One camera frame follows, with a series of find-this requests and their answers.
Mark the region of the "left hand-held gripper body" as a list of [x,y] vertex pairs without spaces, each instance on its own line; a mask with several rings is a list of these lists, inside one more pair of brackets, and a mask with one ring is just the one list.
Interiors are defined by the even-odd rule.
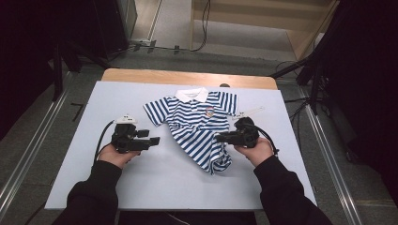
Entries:
[[140,145],[134,140],[137,135],[135,118],[130,115],[123,115],[114,120],[115,131],[112,135],[111,143],[120,154],[130,151],[140,151]]

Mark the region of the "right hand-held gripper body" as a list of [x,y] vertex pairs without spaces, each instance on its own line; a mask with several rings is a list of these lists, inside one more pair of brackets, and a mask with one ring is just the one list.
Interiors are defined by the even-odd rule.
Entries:
[[251,115],[263,110],[263,107],[257,107],[246,112],[239,112],[233,117],[233,120],[235,120],[234,126],[237,129],[237,139],[234,145],[243,145],[249,148],[254,148],[256,146],[259,132],[257,126],[251,119]]

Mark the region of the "blue white striped polo shirt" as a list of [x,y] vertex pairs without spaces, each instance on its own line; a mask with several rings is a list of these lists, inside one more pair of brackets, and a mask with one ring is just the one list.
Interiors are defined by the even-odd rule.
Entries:
[[144,105],[156,126],[166,123],[174,140],[205,172],[225,171],[232,159],[216,137],[230,128],[229,116],[237,114],[237,95],[202,88],[177,90]]

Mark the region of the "person's left hand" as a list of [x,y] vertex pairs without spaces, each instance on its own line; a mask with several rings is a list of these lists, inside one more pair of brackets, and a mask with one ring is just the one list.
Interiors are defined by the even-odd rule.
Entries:
[[125,154],[119,153],[112,144],[107,144],[99,152],[98,160],[109,162],[123,169],[133,158],[141,155],[140,151],[131,151]]

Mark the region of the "person's right hand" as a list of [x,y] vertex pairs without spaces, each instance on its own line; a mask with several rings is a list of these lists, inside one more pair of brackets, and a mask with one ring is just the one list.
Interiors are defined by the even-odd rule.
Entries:
[[254,167],[257,167],[263,161],[274,155],[270,141],[266,138],[258,138],[254,148],[240,145],[235,145],[234,148],[245,156]]

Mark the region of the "wooden table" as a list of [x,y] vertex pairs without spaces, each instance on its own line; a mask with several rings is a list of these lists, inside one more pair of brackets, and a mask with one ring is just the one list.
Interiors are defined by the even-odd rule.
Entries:
[[162,83],[178,85],[221,86],[277,90],[273,78],[203,72],[168,71],[154,69],[108,68],[102,78],[106,82]]

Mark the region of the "power strip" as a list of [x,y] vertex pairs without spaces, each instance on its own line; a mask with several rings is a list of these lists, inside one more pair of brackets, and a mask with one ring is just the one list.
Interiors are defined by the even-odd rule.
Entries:
[[132,40],[130,42],[130,49],[134,52],[137,52],[142,49],[147,49],[148,53],[153,53],[156,48],[156,41],[155,40]]

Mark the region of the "black tripod stand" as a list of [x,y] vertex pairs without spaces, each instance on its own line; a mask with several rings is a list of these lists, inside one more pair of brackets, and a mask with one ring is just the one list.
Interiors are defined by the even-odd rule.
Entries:
[[308,56],[294,62],[291,66],[285,67],[281,70],[276,70],[270,75],[270,78],[277,79],[283,75],[301,68],[301,72],[296,78],[299,86],[307,84],[312,81],[311,94],[309,96],[309,105],[314,115],[318,115],[317,102],[318,90],[320,87],[321,77],[323,75],[323,65],[320,63],[320,58],[323,50],[321,47],[316,47]]
[[58,39],[54,43],[54,96],[53,101],[60,99],[61,94],[64,91],[63,84],[63,71],[62,65],[66,64],[68,69],[73,72],[80,72],[82,69],[82,63],[78,55],[82,55],[88,58],[93,63],[99,65],[104,69],[108,69],[111,66],[97,57],[95,54],[85,49],[84,47],[78,45],[77,43],[64,40],[62,38]]

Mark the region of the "light wooden shelf unit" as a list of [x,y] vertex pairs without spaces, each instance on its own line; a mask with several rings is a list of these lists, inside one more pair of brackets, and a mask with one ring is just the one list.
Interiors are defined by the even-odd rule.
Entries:
[[209,3],[209,20],[284,29],[298,60],[325,32],[340,0],[191,0],[190,49],[194,21],[201,20]]

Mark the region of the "dark cabinet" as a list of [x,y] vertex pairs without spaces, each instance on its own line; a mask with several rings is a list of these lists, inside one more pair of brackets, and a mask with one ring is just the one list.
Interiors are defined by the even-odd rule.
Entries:
[[125,51],[138,17],[135,0],[93,0],[99,23],[100,55]]

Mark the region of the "black curtain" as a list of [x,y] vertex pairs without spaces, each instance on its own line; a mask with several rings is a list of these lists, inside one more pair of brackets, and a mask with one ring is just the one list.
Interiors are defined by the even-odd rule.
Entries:
[[0,0],[0,140],[55,79],[54,47],[92,0]]
[[341,0],[320,62],[327,91],[398,206],[398,0]]

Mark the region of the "metal floor rail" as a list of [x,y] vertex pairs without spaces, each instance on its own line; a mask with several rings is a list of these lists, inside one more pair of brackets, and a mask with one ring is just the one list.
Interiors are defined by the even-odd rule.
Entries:
[[22,184],[33,160],[38,153],[47,133],[49,132],[54,119],[58,115],[60,109],[62,108],[65,99],[69,93],[68,89],[65,89],[60,95],[59,99],[52,102],[49,109],[45,113],[43,119],[34,133],[29,144],[25,148],[21,159],[18,161],[15,169],[13,170],[11,176],[3,185],[0,191],[0,220],[5,216],[9,206],[11,205],[19,187]]
[[309,94],[299,87],[298,95],[303,98],[296,118],[298,146],[310,175],[316,202],[334,225],[363,225],[324,126],[308,103]]

